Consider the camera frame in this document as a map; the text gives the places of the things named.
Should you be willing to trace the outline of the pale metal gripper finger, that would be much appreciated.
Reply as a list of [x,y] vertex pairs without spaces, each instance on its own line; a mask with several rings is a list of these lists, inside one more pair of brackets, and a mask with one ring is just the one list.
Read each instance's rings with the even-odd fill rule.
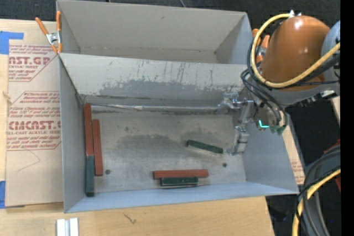
[[240,109],[247,104],[247,99],[239,93],[224,93],[222,100],[217,106],[217,113],[226,113]]
[[230,148],[227,148],[229,155],[237,155],[245,152],[248,143],[248,131],[244,125],[235,126],[234,139]]

